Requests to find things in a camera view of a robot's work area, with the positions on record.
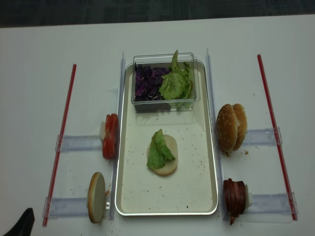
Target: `metal tray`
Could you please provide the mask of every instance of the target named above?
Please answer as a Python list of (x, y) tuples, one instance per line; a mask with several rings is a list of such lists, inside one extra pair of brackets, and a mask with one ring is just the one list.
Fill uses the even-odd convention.
[[(136, 113), (131, 103), (132, 64), (125, 71), (115, 206), (121, 215), (209, 215), (218, 186), (205, 67), (197, 61), (200, 100), (193, 110)], [(159, 129), (177, 141), (178, 167), (160, 177), (147, 166), (147, 148)]]

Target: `purple cabbage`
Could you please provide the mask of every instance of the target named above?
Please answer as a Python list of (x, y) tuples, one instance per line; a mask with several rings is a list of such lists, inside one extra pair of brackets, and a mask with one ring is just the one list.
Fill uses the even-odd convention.
[(135, 101), (163, 100), (158, 91), (163, 78), (170, 73), (167, 68), (150, 68), (149, 66), (134, 65), (136, 71)]

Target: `clear plastic container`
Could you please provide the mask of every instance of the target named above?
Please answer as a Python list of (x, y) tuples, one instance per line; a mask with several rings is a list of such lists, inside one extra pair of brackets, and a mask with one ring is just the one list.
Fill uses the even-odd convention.
[(173, 54), (135, 56), (133, 58), (134, 67), (132, 76), (131, 102), (134, 105), (137, 113), (191, 110), (193, 109), (194, 102), (200, 99), (196, 59), (194, 58), (192, 53), (179, 53), (178, 64), (180, 68), (184, 69), (184, 62), (186, 62), (191, 70), (193, 83), (191, 96), (187, 99), (136, 101), (135, 66), (142, 65), (150, 66), (150, 68), (169, 68), (172, 66), (172, 58)]

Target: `green lettuce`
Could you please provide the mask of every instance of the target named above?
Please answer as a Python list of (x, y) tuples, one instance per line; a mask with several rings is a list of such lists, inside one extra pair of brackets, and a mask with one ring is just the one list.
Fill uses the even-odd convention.
[(190, 66), (184, 62), (185, 68), (182, 70), (178, 65), (177, 57), (178, 50), (176, 50), (172, 59), (172, 71), (162, 76), (163, 83), (159, 88), (159, 92), (166, 100), (186, 99), (191, 95), (193, 83)]
[(165, 165), (166, 161), (172, 160), (175, 160), (175, 157), (166, 146), (163, 132), (160, 129), (151, 139), (147, 167), (153, 170), (160, 169)]

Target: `red straw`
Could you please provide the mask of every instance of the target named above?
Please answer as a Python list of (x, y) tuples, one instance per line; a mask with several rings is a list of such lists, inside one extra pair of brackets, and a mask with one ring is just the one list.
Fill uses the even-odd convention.
[[(63, 122), (61, 124), (60, 136), (63, 135), (64, 129), (65, 129), (65, 122), (67, 120), (67, 114), (68, 114), (68, 109), (69, 109), (69, 104), (70, 104), (70, 98), (71, 98), (71, 92), (72, 92), (72, 87), (73, 87), (73, 82), (74, 82), (74, 76), (75, 76), (76, 68), (77, 68), (77, 65), (73, 64), (72, 74), (71, 74), (71, 79), (70, 79), (70, 84), (69, 84), (69, 90), (68, 90), (68, 96), (67, 96), (67, 100), (66, 100), (65, 108), (64, 108), (64, 112), (63, 112)], [(54, 191), (54, 185), (55, 185), (55, 179), (56, 179), (56, 173), (57, 173), (57, 166), (58, 166), (58, 162), (59, 162), (59, 155), (60, 155), (60, 151), (56, 151), (55, 163), (54, 163), (53, 172), (52, 172), (52, 175), (51, 175), (49, 192), (48, 192), (48, 201), (47, 201), (47, 205), (46, 205), (46, 212), (45, 212), (45, 216), (46, 217), (44, 217), (44, 220), (43, 220), (43, 227), (47, 226), (48, 213), (49, 213), (49, 210), (50, 210), (49, 207), (50, 207), (50, 202), (51, 202), (51, 198), (53, 196), (53, 191)]]
[[(269, 107), (269, 113), (270, 113), (270, 117), (271, 117), (272, 126), (276, 130), (277, 123), (276, 123), (274, 110), (273, 110), (272, 104), (271, 104), (270, 93), (269, 93), (269, 89), (268, 89), (268, 85), (267, 85), (264, 65), (262, 64), (261, 55), (260, 54), (257, 55), (257, 58), (258, 58), (258, 64), (259, 64), (260, 73), (261, 73), (261, 77), (262, 77), (262, 83), (264, 84), (264, 88), (265, 88), (265, 93), (266, 93), (267, 103), (268, 103), (268, 107)], [(282, 146), (277, 145), (277, 148), (278, 148), (278, 154), (279, 154), (279, 158), (280, 158), (282, 173), (283, 173), (283, 177), (284, 177), (285, 188), (286, 188), (286, 192), (289, 196), (289, 204), (290, 204), (290, 208), (291, 208), (291, 212), (292, 212), (292, 219), (297, 220), (297, 213), (296, 213), (295, 205), (293, 204), (293, 201), (292, 201), (292, 198), (290, 195), (291, 194), (291, 187), (290, 187), (289, 177), (287, 175), (287, 171), (286, 171), (286, 167), (285, 167), (285, 163), (284, 163), (284, 154), (282, 152)]]

